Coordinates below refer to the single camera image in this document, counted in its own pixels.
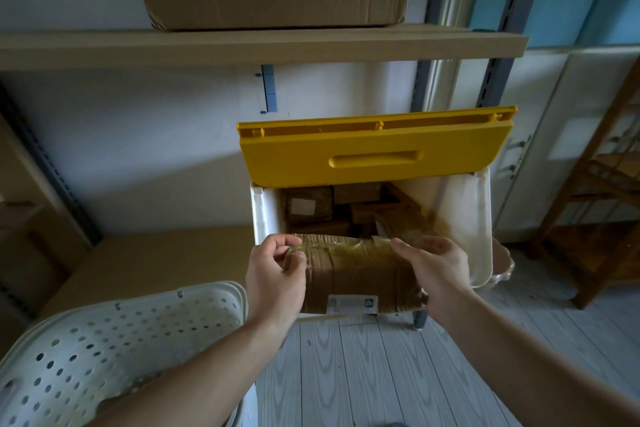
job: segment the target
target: white storage bin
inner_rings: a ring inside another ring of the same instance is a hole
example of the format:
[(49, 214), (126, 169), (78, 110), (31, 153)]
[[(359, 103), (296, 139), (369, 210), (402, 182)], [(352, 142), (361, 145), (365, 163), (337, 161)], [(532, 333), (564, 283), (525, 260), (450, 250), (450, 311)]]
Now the white storage bin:
[[(0, 362), (0, 426), (81, 426), (104, 399), (183, 363), (246, 318), (232, 282), (105, 302), (46, 319)], [(227, 427), (256, 426), (255, 386)]]
[[(467, 252), (471, 285), (483, 286), (493, 270), (489, 169), (393, 182), (420, 204), (423, 214), (435, 216), (439, 235)], [(256, 245), (269, 234), (287, 232), (283, 194), (281, 188), (251, 185)]]

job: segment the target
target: hand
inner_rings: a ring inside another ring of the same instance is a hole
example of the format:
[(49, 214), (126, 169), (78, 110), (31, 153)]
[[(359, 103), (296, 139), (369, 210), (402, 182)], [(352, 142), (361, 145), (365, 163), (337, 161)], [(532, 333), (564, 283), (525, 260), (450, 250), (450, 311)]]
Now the hand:
[(293, 235), (269, 235), (253, 247), (246, 271), (247, 323), (267, 323), (286, 335), (298, 318), (307, 286), (307, 257), (297, 252), (287, 271), (276, 261), (284, 258), (289, 246), (301, 243), (302, 240)]
[(429, 315), (442, 324), (455, 307), (457, 294), (472, 293), (467, 253), (447, 238), (421, 236), (407, 245), (391, 240), (391, 248), (411, 262), (418, 283), (429, 296)]

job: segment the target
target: bin wheel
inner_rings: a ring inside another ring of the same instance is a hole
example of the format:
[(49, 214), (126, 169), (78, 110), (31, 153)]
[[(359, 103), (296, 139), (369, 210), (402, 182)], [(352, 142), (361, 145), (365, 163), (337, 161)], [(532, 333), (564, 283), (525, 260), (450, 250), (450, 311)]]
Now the bin wheel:
[(429, 313), (424, 309), (413, 311), (413, 329), (416, 331), (421, 330), (426, 324), (428, 317)]

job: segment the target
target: sticker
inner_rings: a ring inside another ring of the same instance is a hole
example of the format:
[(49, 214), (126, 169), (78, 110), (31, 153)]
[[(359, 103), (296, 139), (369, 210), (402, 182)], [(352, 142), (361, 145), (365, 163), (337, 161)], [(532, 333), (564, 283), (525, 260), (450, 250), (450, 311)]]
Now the sticker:
[(291, 199), (291, 214), (313, 216), (315, 212), (316, 202), (313, 199), (300, 199), (299, 197)]
[(377, 314), (378, 296), (330, 294), (326, 302), (326, 313), (330, 316)]

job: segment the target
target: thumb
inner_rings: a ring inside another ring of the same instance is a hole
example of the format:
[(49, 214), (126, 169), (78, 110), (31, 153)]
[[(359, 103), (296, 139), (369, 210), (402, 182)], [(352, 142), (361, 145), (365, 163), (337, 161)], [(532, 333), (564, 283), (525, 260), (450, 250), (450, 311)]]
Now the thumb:
[(307, 255), (305, 252), (296, 252), (291, 257), (291, 263), (289, 269), (287, 269), (287, 275), (304, 274), (307, 269)]
[(400, 238), (393, 238), (391, 240), (391, 250), (400, 255), (404, 260), (416, 264), (424, 258), (426, 252), (419, 248), (414, 248), (411, 245), (407, 245)]

